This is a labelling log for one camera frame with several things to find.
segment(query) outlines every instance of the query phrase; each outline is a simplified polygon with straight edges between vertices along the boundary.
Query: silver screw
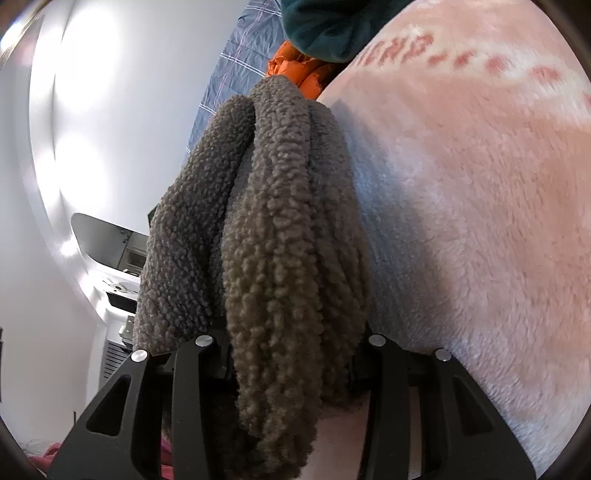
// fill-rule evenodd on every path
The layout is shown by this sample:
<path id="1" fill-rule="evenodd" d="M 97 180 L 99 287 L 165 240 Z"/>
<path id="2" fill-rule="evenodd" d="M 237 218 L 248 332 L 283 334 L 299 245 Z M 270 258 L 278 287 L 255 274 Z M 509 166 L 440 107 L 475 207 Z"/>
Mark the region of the silver screw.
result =
<path id="1" fill-rule="evenodd" d="M 384 346 L 386 339 L 381 335 L 372 335 L 369 337 L 369 343 L 373 346 Z"/>
<path id="2" fill-rule="evenodd" d="M 450 352 L 445 350 L 444 348 L 438 348 L 435 351 L 435 358 L 442 362 L 449 362 L 452 359 L 452 355 Z"/>
<path id="3" fill-rule="evenodd" d="M 201 348 L 210 346 L 213 343 L 213 337 L 211 335 L 200 335 L 195 340 L 195 345 Z"/>
<path id="4" fill-rule="evenodd" d="M 136 350 L 134 353 L 131 354 L 131 359 L 134 362 L 143 362 L 148 358 L 148 352 L 146 350 Z"/>

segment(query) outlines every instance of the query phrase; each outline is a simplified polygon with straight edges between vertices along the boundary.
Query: plaid fabric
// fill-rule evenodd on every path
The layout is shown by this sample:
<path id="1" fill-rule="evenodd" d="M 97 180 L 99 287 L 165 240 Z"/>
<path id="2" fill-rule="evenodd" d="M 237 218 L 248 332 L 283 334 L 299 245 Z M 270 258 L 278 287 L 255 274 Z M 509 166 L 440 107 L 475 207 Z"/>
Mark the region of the plaid fabric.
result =
<path id="1" fill-rule="evenodd" d="M 201 138 L 218 107 L 236 93 L 248 95 L 265 76 L 267 62 L 284 40 L 279 2 L 250 0 L 209 79 L 193 124 L 187 154 Z"/>

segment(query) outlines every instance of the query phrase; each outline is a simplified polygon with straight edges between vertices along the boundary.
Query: gray sherpa fabric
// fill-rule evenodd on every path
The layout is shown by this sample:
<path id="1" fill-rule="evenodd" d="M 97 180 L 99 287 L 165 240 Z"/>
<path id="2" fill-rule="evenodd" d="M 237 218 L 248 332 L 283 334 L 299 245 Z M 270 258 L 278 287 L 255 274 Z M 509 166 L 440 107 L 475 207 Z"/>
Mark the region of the gray sherpa fabric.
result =
<path id="1" fill-rule="evenodd" d="M 330 111 L 281 76 L 229 100 L 150 234 L 136 347 L 177 348 L 225 315 L 239 390 L 211 397 L 218 460 L 230 479 L 294 478 L 322 401 L 347 400 L 368 311 L 350 159 Z"/>

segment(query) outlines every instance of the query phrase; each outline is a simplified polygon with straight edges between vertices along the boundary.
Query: dark teal cloth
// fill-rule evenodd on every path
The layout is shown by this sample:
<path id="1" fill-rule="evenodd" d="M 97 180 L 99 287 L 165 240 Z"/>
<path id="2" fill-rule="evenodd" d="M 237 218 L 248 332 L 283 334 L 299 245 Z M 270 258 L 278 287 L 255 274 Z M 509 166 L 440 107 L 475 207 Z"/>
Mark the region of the dark teal cloth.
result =
<path id="1" fill-rule="evenodd" d="M 412 0 L 281 0 L 287 38 L 302 53 L 346 63 Z"/>

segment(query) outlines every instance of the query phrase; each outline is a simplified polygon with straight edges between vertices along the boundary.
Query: orange fabric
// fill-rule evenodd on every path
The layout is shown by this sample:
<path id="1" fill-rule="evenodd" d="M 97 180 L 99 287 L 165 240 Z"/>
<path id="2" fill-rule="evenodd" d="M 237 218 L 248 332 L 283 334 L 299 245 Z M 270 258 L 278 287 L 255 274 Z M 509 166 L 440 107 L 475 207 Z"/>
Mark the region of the orange fabric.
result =
<path id="1" fill-rule="evenodd" d="M 291 42 L 285 41 L 269 60 L 267 76 L 285 75 L 300 88 L 305 98 L 316 100 L 343 67 L 304 55 Z"/>

